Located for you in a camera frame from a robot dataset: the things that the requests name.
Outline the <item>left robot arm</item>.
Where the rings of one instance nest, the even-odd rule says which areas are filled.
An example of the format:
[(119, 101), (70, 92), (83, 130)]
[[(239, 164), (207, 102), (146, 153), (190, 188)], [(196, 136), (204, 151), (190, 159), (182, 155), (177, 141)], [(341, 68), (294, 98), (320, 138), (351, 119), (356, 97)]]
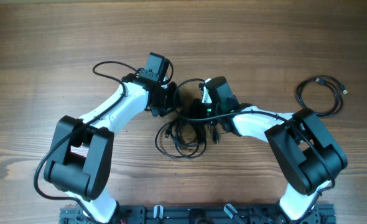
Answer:
[(169, 59), (151, 52), (144, 67), (119, 80), (118, 89), (93, 111), (72, 118), (64, 116), (55, 128), (49, 152), (36, 169), (74, 200), (90, 223), (120, 223), (119, 203), (106, 183), (111, 171), (115, 135), (135, 115), (149, 110), (154, 116), (172, 111), (176, 83), (166, 75), (173, 70)]

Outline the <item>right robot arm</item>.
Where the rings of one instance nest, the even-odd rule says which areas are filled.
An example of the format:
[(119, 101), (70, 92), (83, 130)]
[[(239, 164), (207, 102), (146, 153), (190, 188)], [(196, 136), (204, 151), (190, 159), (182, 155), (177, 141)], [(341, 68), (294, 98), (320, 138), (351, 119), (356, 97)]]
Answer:
[(318, 113), (273, 113), (239, 103), (225, 77), (200, 84), (208, 108), (199, 122), (216, 121), (228, 133), (268, 143), (288, 183), (278, 201), (277, 223), (301, 223), (312, 214), (318, 198), (335, 186), (347, 167), (345, 153)]

